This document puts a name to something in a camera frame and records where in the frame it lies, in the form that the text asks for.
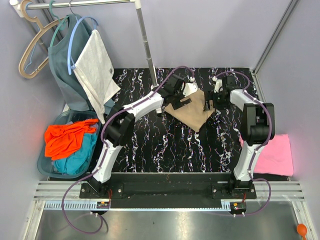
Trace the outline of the beige t shirt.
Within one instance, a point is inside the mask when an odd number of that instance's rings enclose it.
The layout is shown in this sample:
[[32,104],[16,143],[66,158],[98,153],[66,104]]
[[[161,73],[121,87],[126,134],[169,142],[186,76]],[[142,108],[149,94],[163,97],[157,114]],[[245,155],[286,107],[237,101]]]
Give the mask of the beige t shirt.
[[190,99],[191,102],[176,110],[174,110],[172,105],[169,104],[164,108],[164,111],[190,127],[195,132],[199,132],[201,127],[215,112],[215,108],[211,103],[211,109],[204,110],[205,93],[202,90],[197,90],[195,93],[183,98],[182,101],[186,101],[187,99]]

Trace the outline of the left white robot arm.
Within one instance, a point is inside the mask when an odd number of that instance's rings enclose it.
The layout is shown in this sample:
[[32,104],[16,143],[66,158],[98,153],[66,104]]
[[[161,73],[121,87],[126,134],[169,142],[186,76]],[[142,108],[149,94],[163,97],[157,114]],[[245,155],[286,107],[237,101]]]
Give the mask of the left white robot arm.
[[183,79],[172,73],[141,99],[124,106],[114,105],[100,135],[103,146],[99,159],[87,181],[90,192],[97,198],[103,198],[108,193],[106,182],[111,178],[116,158],[123,146],[132,139],[135,123],[139,119],[163,106],[181,108],[191,102],[190,99],[185,102],[181,100],[197,90],[194,75]]

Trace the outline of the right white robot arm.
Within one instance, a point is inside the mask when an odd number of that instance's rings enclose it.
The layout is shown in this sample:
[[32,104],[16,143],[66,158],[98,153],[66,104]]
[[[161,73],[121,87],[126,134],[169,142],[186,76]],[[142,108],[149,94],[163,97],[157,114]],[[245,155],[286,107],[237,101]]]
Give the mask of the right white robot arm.
[[217,79],[214,90],[204,93],[204,111],[226,110],[232,105],[242,111],[240,135],[243,147],[232,181],[227,185],[228,195],[239,198],[245,192],[243,183],[253,180],[253,171],[262,150],[275,136],[275,108],[240,89],[234,76]]

